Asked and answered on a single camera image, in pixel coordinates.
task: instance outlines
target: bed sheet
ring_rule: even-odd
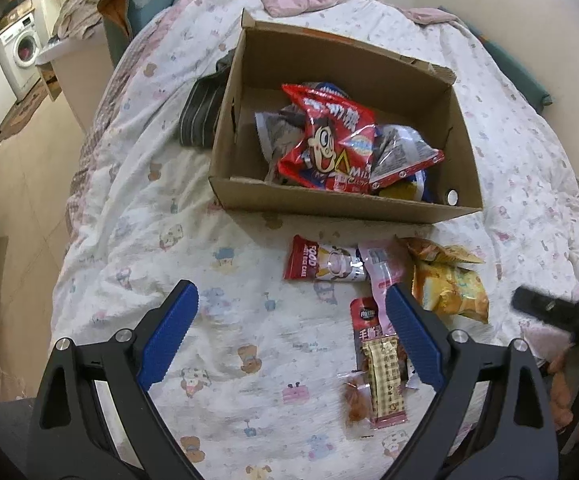
[[[119,63],[94,123],[73,241],[54,290],[52,341],[84,344],[134,327],[178,280],[199,314],[166,378],[150,389],[174,438],[206,479],[380,478],[433,396],[407,390],[407,423],[346,437],[337,375],[355,367],[349,303],[368,283],[287,282],[291,238],[340,245],[421,236],[482,257],[490,323],[457,317],[479,341],[532,328],[509,311],[516,286],[569,296],[579,284],[579,191],[555,134],[458,23],[420,28],[397,9],[347,0],[279,22],[328,30],[449,66],[481,179],[482,213],[433,226],[226,212],[208,184],[210,154],[174,129],[202,75],[236,44],[240,16],[271,20],[260,0],[181,0]],[[477,419],[483,392],[463,426]],[[131,447],[103,396],[122,454]]]

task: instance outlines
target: blue gripper pad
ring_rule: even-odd
[[[423,383],[438,392],[445,385],[442,354],[416,310],[420,310],[423,315],[428,313],[419,305],[412,304],[415,301],[412,296],[409,298],[396,285],[391,286],[385,297],[385,310],[416,373]]]
[[[175,298],[145,345],[142,368],[138,374],[138,384],[143,391],[148,391],[152,384],[159,383],[166,376],[167,368],[172,364],[198,309],[199,291],[193,283],[189,283]]]

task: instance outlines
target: washing machine door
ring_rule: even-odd
[[[34,64],[40,50],[41,45],[38,42],[38,37],[34,30],[28,29],[21,32],[14,40],[12,56],[18,66],[27,68]]]

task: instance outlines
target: black device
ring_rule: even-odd
[[[449,332],[398,286],[388,291],[386,305],[421,380],[437,395],[382,479],[555,480],[556,434],[527,343],[514,340],[504,348],[476,343],[461,330]],[[196,287],[181,281],[134,330],[119,330],[97,344],[77,346],[67,338],[56,343],[30,424],[30,480],[202,480],[148,395],[197,309]],[[144,469],[119,458],[94,381],[107,381]],[[469,442],[448,458],[478,381],[490,381],[481,418]]]

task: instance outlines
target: beige plaid wrapper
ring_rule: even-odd
[[[379,418],[405,411],[405,401],[400,392],[397,344],[398,336],[393,335],[366,341],[362,345],[369,364],[372,408]]]

